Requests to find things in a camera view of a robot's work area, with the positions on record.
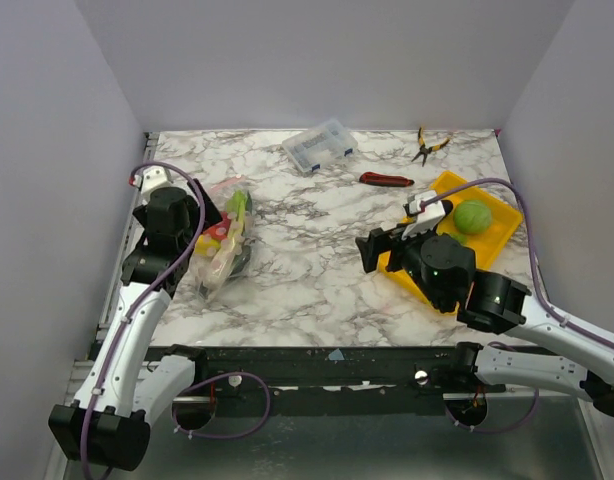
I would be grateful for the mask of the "red toy apple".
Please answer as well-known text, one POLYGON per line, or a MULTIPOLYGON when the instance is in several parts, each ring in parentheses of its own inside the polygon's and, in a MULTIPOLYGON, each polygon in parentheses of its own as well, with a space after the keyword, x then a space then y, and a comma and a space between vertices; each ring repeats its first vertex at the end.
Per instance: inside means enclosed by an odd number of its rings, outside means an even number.
POLYGON ((203 242, 207 244, 220 244, 223 240, 227 238, 230 225, 231 220, 227 219, 209 227, 202 234, 203 242))

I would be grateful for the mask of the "yellow toy banana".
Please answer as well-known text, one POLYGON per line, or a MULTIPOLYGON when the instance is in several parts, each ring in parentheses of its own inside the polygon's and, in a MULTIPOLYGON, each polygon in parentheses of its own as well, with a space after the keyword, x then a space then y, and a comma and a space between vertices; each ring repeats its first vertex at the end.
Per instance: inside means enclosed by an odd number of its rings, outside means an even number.
POLYGON ((214 238, 209 234, 202 234, 196 241, 194 253, 196 255, 213 257, 221 248, 222 238, 214 238))

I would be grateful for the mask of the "toy celery stalk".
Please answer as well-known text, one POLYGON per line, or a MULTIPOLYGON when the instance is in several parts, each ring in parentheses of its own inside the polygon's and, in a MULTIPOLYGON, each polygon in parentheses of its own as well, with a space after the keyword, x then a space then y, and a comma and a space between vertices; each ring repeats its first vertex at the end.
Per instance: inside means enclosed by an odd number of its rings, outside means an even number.
POLYGON ((225 204, 225 220, 231 225, 227 238, 222 241, 216 257, 222 261, 233 260, 240 255, 247 240, 247 230, 251 227, 252 199, 247 190, 236 190, 225 204))

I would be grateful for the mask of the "clear zip top bag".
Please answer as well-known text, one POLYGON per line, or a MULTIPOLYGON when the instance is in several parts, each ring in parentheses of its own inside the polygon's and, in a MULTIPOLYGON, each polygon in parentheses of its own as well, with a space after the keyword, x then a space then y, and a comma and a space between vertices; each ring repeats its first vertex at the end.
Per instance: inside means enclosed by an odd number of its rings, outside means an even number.
POLYGON ((191 257, 189 273, 206 302, 245 274, 253 248, 254 205, 242 175, 205 190, 205 223, 191 257))

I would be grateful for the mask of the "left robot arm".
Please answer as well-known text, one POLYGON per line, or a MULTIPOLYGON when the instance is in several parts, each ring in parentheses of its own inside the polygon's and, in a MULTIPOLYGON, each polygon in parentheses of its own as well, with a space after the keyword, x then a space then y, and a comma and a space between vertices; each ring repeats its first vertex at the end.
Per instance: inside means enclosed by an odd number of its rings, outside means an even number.
POLYGON ((132 471, 145 456, 153 424, 182 391, 201 393, 206 356, 174 346, 146 378, 139 377, 155 328, 186 274, 200 233, 220 213, 198 180, 151 190, 133 215, 143 234, 122 266, 113 320, 82 385, 68 405, 53 407, 48 425, 65 456, 86 471, 132 471))

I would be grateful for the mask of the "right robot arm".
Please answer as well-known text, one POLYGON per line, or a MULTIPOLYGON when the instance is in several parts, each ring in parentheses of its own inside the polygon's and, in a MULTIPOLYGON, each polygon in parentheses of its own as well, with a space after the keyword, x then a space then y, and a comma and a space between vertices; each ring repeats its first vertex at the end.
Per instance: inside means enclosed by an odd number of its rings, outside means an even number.
POLYGON ((517 384, 567 393, 614 417, 614 333, 550 304, 523 284, 481 270, 475 252, 448 234, 430 230, 403 238, 403 227, 381 228, 355 240, 366 272, 381 254, 391 271, 404 271, 431 305, 484 333, 504 334, 546 349, 546 354, 472 346, 451 362, 447 379, 456 390, 517 384))

